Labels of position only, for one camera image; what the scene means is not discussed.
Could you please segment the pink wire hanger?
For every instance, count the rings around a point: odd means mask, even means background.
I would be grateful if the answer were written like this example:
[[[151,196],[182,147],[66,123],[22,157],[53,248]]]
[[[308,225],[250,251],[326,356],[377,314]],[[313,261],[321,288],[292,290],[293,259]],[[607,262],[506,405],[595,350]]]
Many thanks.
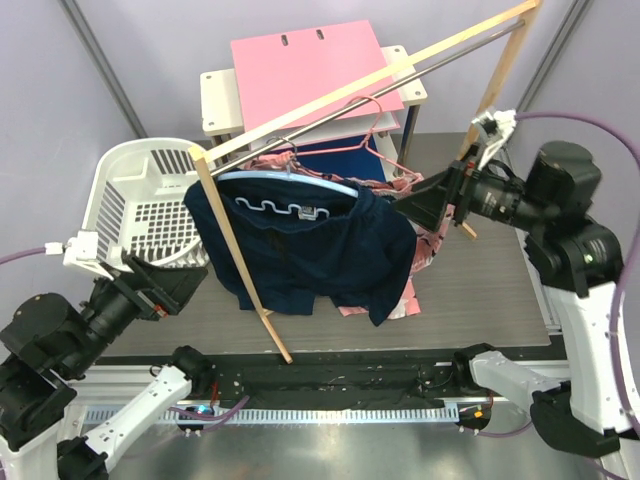
[[[384,113],[390,112],[385,112],[381,106],[377,105],[371,112],[364,115],[373,114],[375,116],[375,119],[379,121]],[[403,171],[413,171],[404,164],[403,160],[399,158],[398,152],[396,151],[396,148],[391,139],[391,132],[384,136],[379,136],[373,131],[368,131],[367,133],[363,134],[364,139],[359,144],[360,147],[365,148],[381,159],[381,164],[383,166],[386,181],[390,180],[393,174],[398,175]],[[354,147],[312,151],[312,154],[325,154],[349,150],[354,150]]]

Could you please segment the light blue plastic hanger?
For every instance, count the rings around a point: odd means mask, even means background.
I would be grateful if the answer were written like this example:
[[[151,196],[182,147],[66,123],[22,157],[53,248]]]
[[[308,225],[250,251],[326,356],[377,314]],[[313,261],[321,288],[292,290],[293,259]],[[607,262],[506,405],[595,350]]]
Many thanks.
[[[335,193],[357,199],[359,193],[357,190],[344,186],[342,184],[333,183],[329,180],[322,178],[305,176],[302,174],[293,173],[291,170],[291,160],[287,160],[285,163],[284,172],[266,171],[266,170],[243,170],[234,171],[230,173],[223,173],[218,176],[218,182],[223,181],[244,181],[244,180],[265,180],[265,181],[277,181],[297,183],[301,185],[310,185],[320,189],[333,191]],[[245,197],[238,196],[235,198],[235,203],[238,205],[244,205],[247,209],[256,212],[266,212],[270,209],[273,213],[279,215],[290,216],[294,212],[297,213],[298,218],[306,221],[315,221],[321,214],[324,214],[326,218],[329,218],[331,213],[326,208],[318,206],[303,206],[296,203],[290,203],[286,209],[280,209],[273,201],[269,199],[263,199],[256,206],[252,205]]]

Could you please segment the white shelf unit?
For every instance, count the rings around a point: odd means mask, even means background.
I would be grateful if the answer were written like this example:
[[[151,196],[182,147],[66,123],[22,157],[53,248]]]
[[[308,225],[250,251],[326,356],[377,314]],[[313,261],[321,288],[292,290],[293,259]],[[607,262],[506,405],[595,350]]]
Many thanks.
[[[353,116],[346,114],[313,131],[300,136],[300,145],[316,144],[349,137],[360,136],[373,131],[384,136],[401,128],[402,148],[408,149],[414,136],[420,107],[427,101],[428,94],[420,79],[415,79],[398,88],[399,98],[406,113],[404,123],[400,123],[394,113],[384,113],[377,121],[373,114]],[[225,142],[233,134],[244,131],[241,102],[234,69],[205,72],[200,75],[200,98],[202,130],[217,145]]]

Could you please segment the white laundry basket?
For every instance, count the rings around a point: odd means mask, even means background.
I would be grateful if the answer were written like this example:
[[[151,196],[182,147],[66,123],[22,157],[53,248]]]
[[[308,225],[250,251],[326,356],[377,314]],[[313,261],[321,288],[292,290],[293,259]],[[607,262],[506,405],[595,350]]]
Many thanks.
[[[97,259],[125,269],[121,255],[160,267],[204,267],[207,253],[184,205],[198,179],[194,142],[168,137],[127,141],[98,161],[84,231],[97,234]]]

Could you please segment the metal hanging rod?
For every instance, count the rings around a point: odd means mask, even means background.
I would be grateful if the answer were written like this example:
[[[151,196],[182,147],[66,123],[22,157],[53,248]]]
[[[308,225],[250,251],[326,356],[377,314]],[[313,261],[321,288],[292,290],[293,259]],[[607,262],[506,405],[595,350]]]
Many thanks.
[[[288,134],[287,136],[285,136],[283,139],[271,142],[271,143],[267,143],[265,144],[261,149],[257,149],[254,151],[249,152],[248,154],[246,154],[243,157],[240,157],[236,160],[234,160],[233,162],[230,162],[216,170],[214,170],[211,175],[212,176],[219,176],[222,174],[226,174],[227,172],[239,168],[240,166],[244,165],[246,162],[248,162],[249,160],[258,157],[262,154],[265,154],[273,149],[279,148],[282,145],[284,145],[285,143],[291,143],[293,140],[298,139],[299,137],[314,131],[318,128],[320,128],[321,126],[332,122],[336,119],[338,119],[339,117],[342,117],[344,115],[346,115],[347,113],[350,113],[351,111],[356,110],[359,107],[364,106],[367,103],[372,102],[373,100],[377,100],[393,91],[396,91],[398,89],[400,89],[401,87],[404,87],[405,85],[413,82],[414,80],[418,80],[419,78],[432,73],[433,71],[436,71],[496,40],[498,40],[499,38],[502,38],[508,34],[511,34],[513,31],[515,30],[519,30],[520,28],[523,28],[525,25],[525,21],[524,20],[518,20],[516,23],[514,23],[513,25],[510,25],[509,27],[506,27],[496,33],[493,33],[491,35],[489,35],[488,37],[484,38],[483,40],[479,40],[475,43],[473,43],[471,46],[468,46],[462,50],[459,50],[458,52],[451,54],[447,57],[445,57],[443,60],[440,60],[439,62],[426,67],[422,70],[416,71],[415,73],[412,73],[408,76],[402,77],[401,79],[393,82],[392,84],[389,84],[388,86],[379,89],[375,92],[373,92],[371,95],[369,96],[365,96],[360,98],[357,101],[353,101],[348,103],[347,105],[345,105],[343,108],[336,110],[330,114],[327,114],[324,117],[321,117],[319,120],[308,124],[304,127],[301,127],[297,130],[294,130],[293,132],[291,132],[290,134]]]

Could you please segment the navy blue shorts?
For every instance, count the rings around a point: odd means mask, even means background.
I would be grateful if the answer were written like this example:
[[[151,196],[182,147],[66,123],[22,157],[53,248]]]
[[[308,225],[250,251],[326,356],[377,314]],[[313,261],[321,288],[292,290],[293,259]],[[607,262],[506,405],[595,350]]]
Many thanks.
[[[310,185],[244,180],[215,181],[262,305],[287,315],[310,315],[317,297],[337,307],[360,307],[381,325],[405,289],[416,249],[410,222],[386,199],[359,184],[357,199]],[[235,203],[263,199],[326,208],[315,221],[256,212]]]

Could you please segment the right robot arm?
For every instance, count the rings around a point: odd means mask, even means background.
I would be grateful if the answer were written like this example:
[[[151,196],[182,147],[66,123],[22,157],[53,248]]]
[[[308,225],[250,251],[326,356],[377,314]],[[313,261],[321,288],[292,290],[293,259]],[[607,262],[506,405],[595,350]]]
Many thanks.
[[[615,234],[588,213],[601,176],[591,153],[571,142],[544,144],[526,178],[473,145],[393,204],[427,230],[475,214],[524,233],[525,254],[556,304],[570,376],[543,376],[484,343],[455,354],[451,380],[465,395],[499,394],[529,415],[549,447],[592,459],[635,437],[627,413],[639,402],[636,392],[617,389],[628,368],[611,358],[618,335],[610,307],[623,258]]]

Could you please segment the pink shark print shorts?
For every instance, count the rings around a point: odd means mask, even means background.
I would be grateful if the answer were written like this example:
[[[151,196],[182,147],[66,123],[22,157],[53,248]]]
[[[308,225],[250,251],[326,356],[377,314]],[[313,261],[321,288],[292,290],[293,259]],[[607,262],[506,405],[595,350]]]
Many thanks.
[[[375,195],[384,197],[387,200],[397,200],[408,196],[412,192],[412,188],[420,181],[424,180],[422,174],[413,171],[403,171],[398,175],[393,174],[392,178],[388,181],[361,179],[354,176],[342,177],[336,173],[324,173],[305,167],[298,160],[293,159],[292,151],[259,156],[257,159],[253,159],[245,163],[241,169],[247,171],[285,172],[287,166],[290,167],[292,173],[303,176],[321,178],[334,183],[349,181],[359,184],[371,190]],[[389,314],[389,320],[417,315],[421,312],[420,304],[416,297],[413,285],[413,276],[419,271],[427,268],[435,259],[444,241],[444,237],[446,236],[451,212],[451,209],[447,210],[443,223],[435,232],[426,230],[415,223],[411,223],[412,228],[416,233],[416,249],[413,257],[413,263],[405,289],[396,307]]]

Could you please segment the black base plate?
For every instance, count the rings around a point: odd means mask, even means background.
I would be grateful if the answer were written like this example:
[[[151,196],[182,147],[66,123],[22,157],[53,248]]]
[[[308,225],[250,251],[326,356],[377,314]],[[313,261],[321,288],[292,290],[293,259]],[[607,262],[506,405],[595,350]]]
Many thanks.
[[[211,356],[219,400],[247,396],[249,409],[400,410],[439,408],[447,398],[486,397],[457,379],[452,350],[373,350]]]

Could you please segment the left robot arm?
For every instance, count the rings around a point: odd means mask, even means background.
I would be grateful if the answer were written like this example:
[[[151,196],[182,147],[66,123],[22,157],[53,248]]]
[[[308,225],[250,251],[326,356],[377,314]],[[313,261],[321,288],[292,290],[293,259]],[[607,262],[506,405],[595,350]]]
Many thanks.
[[[90,298],[76,310],[55,293],[26,300],[1,332],[1,466],[7,479],[106,479],[160,414],[200,399],[214,381],[212,363],[190,347],[116,415],[83,436],[60,440],[65,410],[106,348],[136,319],[179,314],[205,279],[204,267],[158,267],[124,255],[126,270],[106,263]]]

